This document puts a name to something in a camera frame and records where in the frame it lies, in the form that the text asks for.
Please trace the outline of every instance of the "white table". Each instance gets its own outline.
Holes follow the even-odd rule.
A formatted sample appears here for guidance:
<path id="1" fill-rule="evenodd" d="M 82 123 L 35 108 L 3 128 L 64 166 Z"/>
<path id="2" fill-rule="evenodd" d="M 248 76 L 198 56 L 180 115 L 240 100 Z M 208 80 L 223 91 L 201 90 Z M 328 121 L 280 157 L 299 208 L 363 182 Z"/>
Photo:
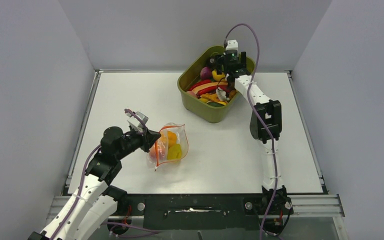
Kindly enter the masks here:
<path id="1" fill-rule="evenodd" d="M 238 99 L 220 123 L 208 123 L 182 105 L 177 88 L 180 72 L 104 72 L 101 74 L 81 140 L 68 193 L 80 181 L 86 157 L 106 128 L 128 130 L 124 109 L 149 117 L 147 126 L 185 124 L 189 152 L 179 164 L 167 163 L 154 171 L 146 153 L 138 149 L 122 160 L 112 185 L 130 194 L 243 194 L 261 193 L 262 163 L 259 144 L 250 134 L 252 110 Z M 278 165 L 288 193 L 322 193 L 300 113 L 286 73 L 257 73 L 255 81 L 266 95 L 282 104 L 283 129 Z"/>

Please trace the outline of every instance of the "silver bolt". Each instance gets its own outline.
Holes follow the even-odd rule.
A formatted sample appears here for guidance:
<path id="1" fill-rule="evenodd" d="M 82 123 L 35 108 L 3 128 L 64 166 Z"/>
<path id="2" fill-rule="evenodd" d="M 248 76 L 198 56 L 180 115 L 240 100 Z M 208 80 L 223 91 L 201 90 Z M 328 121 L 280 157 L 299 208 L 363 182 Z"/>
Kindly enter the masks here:
<path id="1" fill-rule="evenodd" d="M 145 204 L 143 202 L 139 202 L 137 204 L 137 210 L 143 211 L 145 209 Z"/>
<path id="2" fill-rule="evenodd" d="M 253 204 L 252 204 L 251 202 L 247 202 L 247 203 L 245 203 L 245 209 L 246 209 L 246 210 L 251 210 L 251 209 L 253 209 Z"/>
<path id="3" fill-rule="evenodd" d="M 288 201 L 285 203 L 285 208 L 286 209 L 291 209 L 291 204 Z"/>

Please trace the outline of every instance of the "plastic bag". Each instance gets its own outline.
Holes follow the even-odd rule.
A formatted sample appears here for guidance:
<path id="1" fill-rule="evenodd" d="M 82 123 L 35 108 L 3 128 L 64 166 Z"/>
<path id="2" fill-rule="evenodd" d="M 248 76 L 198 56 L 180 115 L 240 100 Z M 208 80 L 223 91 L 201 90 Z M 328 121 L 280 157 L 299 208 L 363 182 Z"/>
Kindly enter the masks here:
<path id="1" fill-rule="evenodd" d="M 184 124 L 167 123 L 159 133 L 161 137 L 151 147 L 148 154 L 150 161 L 155 164 L 155 170 L 161 164 L 183 159 L 189 150 Z"/>

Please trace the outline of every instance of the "white wall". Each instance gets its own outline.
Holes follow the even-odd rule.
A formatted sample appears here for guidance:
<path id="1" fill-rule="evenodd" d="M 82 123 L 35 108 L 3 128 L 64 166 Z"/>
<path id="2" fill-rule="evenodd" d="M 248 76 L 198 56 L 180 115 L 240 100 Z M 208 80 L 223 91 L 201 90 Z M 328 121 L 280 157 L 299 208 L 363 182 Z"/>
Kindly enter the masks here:
<path id="1" fill-rule="evenodd" d="M 59 0 L 96 69 L 183 70 L 250 24 L 260 70 L 291 70 L 331 0 Z M 230 35 L 256 58 L 244 27 Z"/>
<path id="2" fill-rule="evenodd" d="M 44 226 L 93 75 L 57 0 L 0 0 L 0 239 Z"/>
<path id="3" fill-rule="evenodd" d="M 350 239 L 384 239 L 384 1 L 333 0 L 292 77 Z"/>

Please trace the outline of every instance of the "green bin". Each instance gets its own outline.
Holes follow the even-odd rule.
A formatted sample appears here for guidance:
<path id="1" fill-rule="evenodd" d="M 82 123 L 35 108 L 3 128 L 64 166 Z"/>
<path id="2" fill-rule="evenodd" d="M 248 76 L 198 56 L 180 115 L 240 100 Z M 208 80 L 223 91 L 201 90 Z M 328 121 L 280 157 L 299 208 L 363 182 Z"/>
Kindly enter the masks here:
<path id="1" fill-rule="evenodd" d="M 200 72 L 203 67 L 206 66 L 207 59 L 216 54 L 222 54 L 224 51 L 225 48 L 223 46 L 212 46 L 208 48 L 208 50 L 205 51 L 194 63 L 192 63 L 192 65 L 177 80 L 177 87 L 181 94 L 183 106 L 187 110 L 212 124 L 218 123 L 225 118 L 229 109 L 233 106 L 233 103 L 237 98 L 240 98 L 240 96 L 238 96 L 240 93 L 236 94 L 225 106 L 210 106 L 189 95 L 186 91 L 200 80 Z M 248 71 L 252 73 L 255 66 L 255 62 L 251 58 L 247 57 L 246 68 Z"/>

